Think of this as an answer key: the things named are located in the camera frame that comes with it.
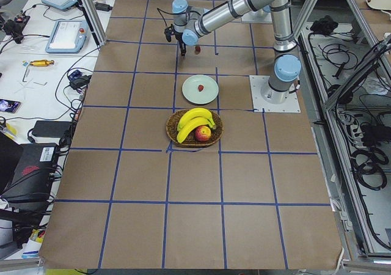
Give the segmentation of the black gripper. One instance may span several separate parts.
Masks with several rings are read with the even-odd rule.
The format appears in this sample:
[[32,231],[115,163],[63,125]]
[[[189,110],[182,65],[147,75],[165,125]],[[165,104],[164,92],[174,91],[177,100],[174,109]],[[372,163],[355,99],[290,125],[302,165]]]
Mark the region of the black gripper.
[[186,55],[186,44],[183,41],[182,36],[183,36],[182,32],[179,32],[176,29],[174,29],[174,37],[176,38],[177,42],[180,45],[180,54],[181,54],[181,56],[185,56]]

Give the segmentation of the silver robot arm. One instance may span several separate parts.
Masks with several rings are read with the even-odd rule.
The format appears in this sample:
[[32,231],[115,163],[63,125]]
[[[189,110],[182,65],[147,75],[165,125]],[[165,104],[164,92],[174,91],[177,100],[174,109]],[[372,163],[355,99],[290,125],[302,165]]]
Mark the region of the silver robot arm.
[[298,81],[301,61],[291,26],[290,0],[227,0],[211,10],[194,7],[187,0],[174,0],[170,15],[174,22],[165,28],[169,42],[176,39],[181,55],[187,46],[196,46],[200,38],[240,18],[245,22],[258,22],[269,17],[274,32],[274,66],[272,75],[262,85],[260,95],[271,104],[282,104],[294,90]]

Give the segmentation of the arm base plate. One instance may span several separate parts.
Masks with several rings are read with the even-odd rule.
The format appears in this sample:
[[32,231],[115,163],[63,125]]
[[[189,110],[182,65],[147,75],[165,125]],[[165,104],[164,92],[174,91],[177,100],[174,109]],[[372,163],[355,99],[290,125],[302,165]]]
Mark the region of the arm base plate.
[[254,112],[301,112],[294,84],[287,91],[277,92],[269,86],[269,76],[250,75],[249,80]]
[[257,12],[248,12],[241,17],[242,23],[259,23],[259,24],[271,24],[271,14],[264,10],[258,10]]

